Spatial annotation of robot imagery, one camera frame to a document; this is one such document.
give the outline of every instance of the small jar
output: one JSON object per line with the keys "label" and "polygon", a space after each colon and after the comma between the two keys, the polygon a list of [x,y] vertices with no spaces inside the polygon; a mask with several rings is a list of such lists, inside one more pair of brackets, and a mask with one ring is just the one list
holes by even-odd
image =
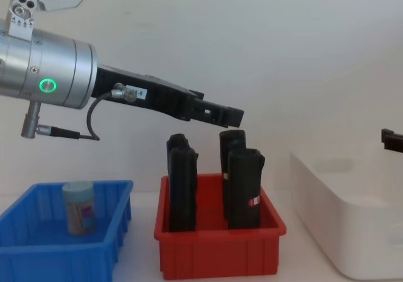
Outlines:
{"label": "small jar", "polygon": [[69,233],[85,235],[95,232],[94,184],[91,181],[67,183],[62,191]]}

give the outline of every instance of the white table surface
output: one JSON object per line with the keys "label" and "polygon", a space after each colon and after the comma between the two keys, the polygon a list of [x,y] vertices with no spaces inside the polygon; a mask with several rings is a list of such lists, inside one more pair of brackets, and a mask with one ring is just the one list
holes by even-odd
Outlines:
{"label": "white table surface", "polygon": [[[114,271],[114,282],[165,281],[159,271],[159,246],[154,240],[158,193],[133,193],[132,216],[119,262]],[[274,276],[198,279],[197,281],[271,281],[271,282],[344,282],[352,281],[341,275],[320,250],[291,206],[288,191],[275,191],[269,198],[285,225],[287,234],[280,239],[280,266]],[[16,196],[0,196],[3,212]]]}

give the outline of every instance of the jar lid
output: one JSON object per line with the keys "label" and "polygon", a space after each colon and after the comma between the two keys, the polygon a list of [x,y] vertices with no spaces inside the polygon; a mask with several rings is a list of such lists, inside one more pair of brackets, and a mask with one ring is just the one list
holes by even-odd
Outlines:
{"label": "jar lid", "polygon": [[91,181],[66,183],[62,188],[67,203],[78,203],[94,198],[94,184]]}

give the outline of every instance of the metal bracket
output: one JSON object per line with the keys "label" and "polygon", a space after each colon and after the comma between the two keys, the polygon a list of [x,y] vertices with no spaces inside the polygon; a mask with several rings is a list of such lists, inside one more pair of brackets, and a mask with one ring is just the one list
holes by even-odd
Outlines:
{"label": "metal bracket", "polygon": [[82,0],[11,0],[8,14],[8,33],[12,37],[31,41],[36,11],[56,11],[75,8]]}

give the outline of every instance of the black bracket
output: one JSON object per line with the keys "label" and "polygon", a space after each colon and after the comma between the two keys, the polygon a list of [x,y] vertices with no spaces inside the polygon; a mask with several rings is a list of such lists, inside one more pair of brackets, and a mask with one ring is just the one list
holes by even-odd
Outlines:
{"label": "black bracket", "polygon": [[382,142],[385,150],[403,153],[403,135],[389,129],[382,129]]}

